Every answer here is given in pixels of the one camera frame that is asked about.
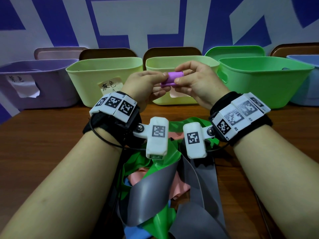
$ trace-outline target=person's left hand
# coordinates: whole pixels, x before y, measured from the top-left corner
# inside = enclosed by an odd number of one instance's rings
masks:
[[[160,87],[159,83],[164,82],[167,78],[167,73],[157,71],[146,70],[133,73],[127,78],[121,91],[132,97],[142,112],[149,102],[162,97],[171,90],[170,86]]]

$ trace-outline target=person's right hand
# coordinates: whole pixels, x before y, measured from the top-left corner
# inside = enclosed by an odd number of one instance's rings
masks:
[[[175,68],[184,71],[184,76],[174,80],[177,92],[192,96],[206,109],[213,105],[230,90],[224,85],[212,69],[197,61],[188,61]]]

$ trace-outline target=light green bin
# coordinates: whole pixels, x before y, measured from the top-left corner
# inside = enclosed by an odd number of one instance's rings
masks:
[[[124,83],[130,74],[143,71],[143,60],[137,57],[81,60],[66,71],[83,104],[93,107],[103,96],[101,82],[120,77]]]
[[[219,62],[206,56],[170,56],[170,57],[153,57],[146,60],[146,70],[160,71],[160,72],[173,72],[175,68],[182,63],[190,60],[195,60],[207,64],[212,70],[217,72]],[[161,98],[153,101],[158,105],[175,105],[175,104],[196,104],[197,102],[190,96],[184,97],[171,97],[166,93]]]
[[[231,90],[252,92],[270,108],[285,106],[314,68],[280,57],[220,59],[218,76]]]

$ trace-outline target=person's right arm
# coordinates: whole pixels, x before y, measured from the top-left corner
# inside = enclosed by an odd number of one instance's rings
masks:
[[[209,66],[190,61],[178,66],[177,92],[193,96],[207,109],[229,92]],[[288,238],[319,238],[319,164],[270,126],[264,125],[234,145],[251,185]]]

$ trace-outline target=brown tabletop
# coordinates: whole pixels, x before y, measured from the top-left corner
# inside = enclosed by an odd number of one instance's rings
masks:
[[[26,110],[0,125],[0,231],[81,138],[89,110],[81,105]],[[180,121],[192,116],[207,119],[208,115],[209,111],[198,105],[155,104],[141,114],[145,124],[154,116]],[[287,105],[269,116],[276,131],[319,161],[319,108]],[[269,238],[254,192],[232,148],[227,147],[217,157],[218,186],[230,236]]]

